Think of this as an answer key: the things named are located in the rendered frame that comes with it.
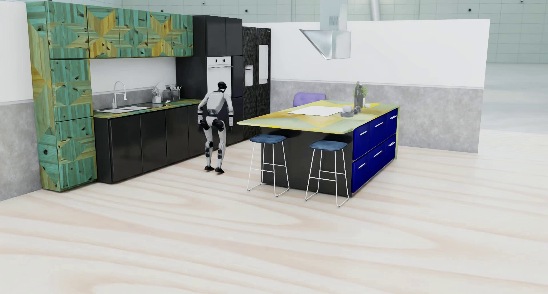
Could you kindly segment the purple chair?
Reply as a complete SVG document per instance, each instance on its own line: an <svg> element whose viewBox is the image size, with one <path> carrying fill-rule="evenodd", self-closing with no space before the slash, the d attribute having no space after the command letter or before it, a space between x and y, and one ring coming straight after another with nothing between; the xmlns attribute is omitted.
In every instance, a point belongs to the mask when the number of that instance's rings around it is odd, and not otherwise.
<svg viewBox="0 0 548 294"><path fill-rule="evenodd" d="M302 106L308 103L325 100L325 94L298 92L293 99L293 107Z"/></svg>

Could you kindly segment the black tall oven cabinet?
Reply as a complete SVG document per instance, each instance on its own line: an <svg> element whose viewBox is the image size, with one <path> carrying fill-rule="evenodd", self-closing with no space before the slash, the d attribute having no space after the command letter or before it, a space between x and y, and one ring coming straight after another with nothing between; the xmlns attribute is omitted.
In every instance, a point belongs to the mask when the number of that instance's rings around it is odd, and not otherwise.
<svg viewBox="0 0 548 294"><path fill-rule="evenodd" d="M192 56L176 56L176 84L182 98L201 100L207 93L207 57L231 57L234 121L243 120L243 25L242 19L193 16Z"/></svg>

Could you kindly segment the steel range hood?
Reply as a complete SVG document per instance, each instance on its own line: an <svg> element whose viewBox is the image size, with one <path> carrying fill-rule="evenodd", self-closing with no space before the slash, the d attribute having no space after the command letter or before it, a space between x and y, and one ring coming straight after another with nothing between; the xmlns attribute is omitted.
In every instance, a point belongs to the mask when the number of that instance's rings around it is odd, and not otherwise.
<svg viewBox="0 0 548 294"><path fill-rule="evenodd" d="M319 30L300 30L326 60L351 57L347 2L348 0L320 0Z"/></svg>

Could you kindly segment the kitchen island blue drawers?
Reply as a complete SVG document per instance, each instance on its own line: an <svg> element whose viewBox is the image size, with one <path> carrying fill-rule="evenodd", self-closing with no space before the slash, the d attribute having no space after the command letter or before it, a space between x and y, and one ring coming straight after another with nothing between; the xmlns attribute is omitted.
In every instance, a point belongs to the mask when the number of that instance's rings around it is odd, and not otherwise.
<svg viewBox="0 0 548 294"><path fill-rule="evenodd" d="M367 184L378 172L397 157L398 124L400 106L396 104L372 103L371 108L362 108L353 117L313 116L288 114L289 111L309 106L341 107L352 106L342 101L321 100L299 107L277 111L238 122L239 125L257 127L260 134L285 136L284 148L289 185L294 189L306 190L313 149L310 144L321 141L346 143L345 162L350 197ZM265 146L265 163L272 163L272 146ZM275 163L284 164L282 144L274 146ZM320 163L320 151L313 159L312 177L317 177ZM337 151L337 170L343 173L341 151ZM335 171L334 153L324 151L321 163L324 171ZM338 175L338 200L346 199L344 175ZM334 179L333 173L321 173L323 179ZM272 173L264 172L264 183L273 185ZM310 180L308 196L316 192L317 179ZM284 167L276 167L276 186L287 188ZM335 195L332 181L320 181L319 192Z"/></svg>

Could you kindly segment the green patterned wall cabinets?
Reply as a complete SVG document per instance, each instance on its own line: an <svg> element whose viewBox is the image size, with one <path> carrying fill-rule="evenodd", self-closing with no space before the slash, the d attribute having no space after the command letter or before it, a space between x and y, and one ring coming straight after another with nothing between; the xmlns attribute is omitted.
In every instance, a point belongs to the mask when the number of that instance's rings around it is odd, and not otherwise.
<svg viewBox="0 0 548 294"><path fill-rule="evenodd" d="M86 16L90 58L194 55L192 16L90 5Z"/></svg>

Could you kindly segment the dark utensil holder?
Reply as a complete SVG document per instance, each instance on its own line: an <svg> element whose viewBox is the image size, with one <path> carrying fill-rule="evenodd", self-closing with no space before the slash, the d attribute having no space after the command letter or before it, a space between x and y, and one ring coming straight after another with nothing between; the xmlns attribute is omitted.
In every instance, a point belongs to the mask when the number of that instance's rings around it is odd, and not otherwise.
<svg viewBox="0 0 548 294"><path fill-rule="evenodd" d="M166 89L162 91L162 102L174 102L180 100L180 86L168 85Z"/></svg>

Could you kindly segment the black speckled refrigerator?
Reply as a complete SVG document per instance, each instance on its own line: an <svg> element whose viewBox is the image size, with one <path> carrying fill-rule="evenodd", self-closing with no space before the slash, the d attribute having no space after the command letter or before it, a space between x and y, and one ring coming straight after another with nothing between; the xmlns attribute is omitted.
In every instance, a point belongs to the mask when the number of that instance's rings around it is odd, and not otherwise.
<svg viewBox="0 0 548 294"><path fill-rule="evenodd" d="M243 118L270 114L270 53L269 28L243 27Z"/></svg>

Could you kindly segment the black base cabinet row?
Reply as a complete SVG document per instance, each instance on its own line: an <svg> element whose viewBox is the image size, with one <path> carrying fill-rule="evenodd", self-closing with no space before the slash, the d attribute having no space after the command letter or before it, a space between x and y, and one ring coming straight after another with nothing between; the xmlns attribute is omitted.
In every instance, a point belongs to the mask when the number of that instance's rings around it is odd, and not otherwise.
<svg viewBox="0 0 548 294"><path fill-rule="evenodd" d="M119 182L202 155L206 138L197 129L199 103L193 99L141 103L131 106L150 109L121 114L94 110L97 180Z"/></svg>

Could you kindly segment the white induction cooktop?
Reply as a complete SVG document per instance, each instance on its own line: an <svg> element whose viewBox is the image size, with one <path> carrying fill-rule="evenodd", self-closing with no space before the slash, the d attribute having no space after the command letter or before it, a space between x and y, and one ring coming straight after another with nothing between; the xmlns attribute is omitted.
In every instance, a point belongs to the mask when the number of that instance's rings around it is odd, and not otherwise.
<svg viewBox="0 0 548 294"><path fill-rule="evenodd" d="M289 111L288 114L313 115L313 116L332 116L340 113L341 107L309 106L297 110Z"/></svg>

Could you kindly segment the green patterned tall wood cabinet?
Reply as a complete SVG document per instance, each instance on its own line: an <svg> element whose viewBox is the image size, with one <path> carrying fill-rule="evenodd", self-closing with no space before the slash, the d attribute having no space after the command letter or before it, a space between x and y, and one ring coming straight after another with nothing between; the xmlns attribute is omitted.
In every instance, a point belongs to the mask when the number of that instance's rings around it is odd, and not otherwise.
<svg viewBox="0 0 548 294"><path fill-rule="evenodd" d="M86 6L26 3L41 186L97 179Z"/></svg>

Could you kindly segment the white humanoid robot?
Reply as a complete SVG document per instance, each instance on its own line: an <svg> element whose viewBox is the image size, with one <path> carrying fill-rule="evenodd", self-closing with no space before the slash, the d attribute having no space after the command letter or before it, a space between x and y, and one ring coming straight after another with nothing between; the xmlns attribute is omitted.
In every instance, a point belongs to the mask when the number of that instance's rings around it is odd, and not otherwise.
<svg viewBox="0 0 548 294"><path fill-rule="evenodd" d="M224 154L226 153L226 133L232 134L232 127L234 125L233 115L234 109L231 101L231 95L226 92L227 85L220 81L217 83L218 89L214 92L208 93L198 105L198 124L199 128L203 130L206 143L205 143L205 157L207 158L207 164L204 168L205 171L212 171L218 173L224 173L222 169L222 163ZM227 104L229 124L219 119L221 109L224 104ZM211 167L211 158L213 157L213 127L217 129L219 134L219 147L217 150L217 167Z"/></svg>

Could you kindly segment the chrome gooseneck faucet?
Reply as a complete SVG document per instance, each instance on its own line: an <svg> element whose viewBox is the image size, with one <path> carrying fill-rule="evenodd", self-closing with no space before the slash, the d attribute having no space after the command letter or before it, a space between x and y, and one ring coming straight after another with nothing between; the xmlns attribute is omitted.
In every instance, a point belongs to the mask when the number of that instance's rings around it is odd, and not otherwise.
<svg viewBox="0 0 548 294"><path fill-rule="evenodd" d="M122 84L123 87L123 93L117 91L117 84ZM127 90L126 85L123 81L119 80L114 83L114 89L113 89L113 101L112 101L112 108L116 109L118 107L117 103L117 95L122 95L123 100L127 101Z"/></svg>

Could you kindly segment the white kitchen sink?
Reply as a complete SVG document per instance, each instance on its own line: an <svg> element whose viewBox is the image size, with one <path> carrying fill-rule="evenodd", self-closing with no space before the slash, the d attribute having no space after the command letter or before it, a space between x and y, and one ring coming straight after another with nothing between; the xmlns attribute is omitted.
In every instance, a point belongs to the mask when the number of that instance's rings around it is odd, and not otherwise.
<svg viewBox="0 0 548 294"><path fill-rule="evenodd" d="M131 107L124 107L124 108L113 108L113 109L106 109L106 110L100 110L101 113L110 113L110 114L121 114L121 113L128 113L130 111L138 111L138 110L145 110L150 109L150 107L138 107L138 106L131 106Z"/></svg>

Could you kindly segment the white built-in oven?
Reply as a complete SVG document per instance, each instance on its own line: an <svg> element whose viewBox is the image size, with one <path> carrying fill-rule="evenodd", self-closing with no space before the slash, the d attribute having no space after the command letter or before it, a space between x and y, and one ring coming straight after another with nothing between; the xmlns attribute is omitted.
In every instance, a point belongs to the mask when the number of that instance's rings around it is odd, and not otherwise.
<svg viewBox="0 0 548 294"><path fill-rule="evenodd" d="M207 93L217 91L217 83L220 81L227 86L225 93L232 96L231 57L207 57Z"/></svg>

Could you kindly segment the blue seat white bar stool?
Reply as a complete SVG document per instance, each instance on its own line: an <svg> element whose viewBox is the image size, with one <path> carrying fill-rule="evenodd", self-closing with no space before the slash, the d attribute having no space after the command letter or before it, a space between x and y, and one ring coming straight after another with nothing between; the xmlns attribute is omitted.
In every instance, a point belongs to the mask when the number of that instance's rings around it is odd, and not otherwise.
<svg viewBox="0 0 548 294"><path fill-rule="evenodd" d="M290 189L291 186L289 185L289 173L288 173L288 170L287 170L287 161L285 159L285 148L284 148L284 143L283 143L284 140L286 140L286 137L285 136L280 136L280 135L260 134L260 135L251 137L249 140L251 142L254 142L254 145L253 145L253 149L251 151L251 162L250 162L250 169L249 169L249 176L248 176L248 183L247 183L247 186L246 186L246 191L249 192L253 188L263 185L263 183L264 183L264 172L270 172L270 173L272 173L272 177L273 177L273 190L274 190L273 193L274 193L274 195L276 197L278 197L278 196L284 194L285 192L287 192ZM255 151L255 144L256 143L261 144L262 149L263 149L262 164L261 164L260 169L253 168L253 157L254 157L254 151ZM278 143L282 144L282 151L283 151L283 158L284 158L284 164L283 165L279 165L279 164L275 163L274 146L275 146L275 144L278 144ZM272 146L272 163L265 163L265 161L264 161L264 157L265 157L264 149L265 149L266 144L270 144ZM277 166L285 168L286 178L287 178L287 189L284 190L283 192L280 192L279 194L276 193L276 167ZM252 170L261 172L261 182L259 184L257 184L256 186L249 187L250 176L251 176L251 171Z"/></svg>
<svg viewBox="0 0 548 294"><path fill-rule="evenodd" d="M350 193L348 191L346 162L345 162L345 154L344 154L345 153L344 148L346 147L346 145L347 144L344 143L344 142L328 141L328 140L325 140L325 139L310 144L310 148L313 149L313 152L312 152L312 159L311 159L311 165L310 165L310 170L309 170L309 177L308 177L308 180L307 180L305 200L308 200L312 196L319 193L319 182L320 181L332 181L332 182L334 182L334 184L335 184L335 202L336 202L337 207L342 206L350 198ZM314 155L315 155L316 151L320 151L319 171L318 171L317 177L312 177L311 174L312 174L313 159L314 159ZM322 163L322 158L323 158L323 152L324 151L332 151L334 153L334 169L335 169L334 172L333 171L324 171L324 170L321 169L321 163ZM344 170L343 173L338 172L338 170L337 170L337 164L338 164L337 163L337 151L341 151L342 161L343 161L343 170ZM321 173L322 172L333 173L335 175L335 178L334 179L323 179L323 178L321 178ZM344 179L345 179L345 186L346 186L346 199L343 202L341 202L340 204L338 202L338 186L339 186L339 184L338 184L338 175L344 175L345 176ZM317 190L316 190L316 192L314 192L313 194L308 196L310 180L311 179L317 179L317 182L318 182Z"/></svg>

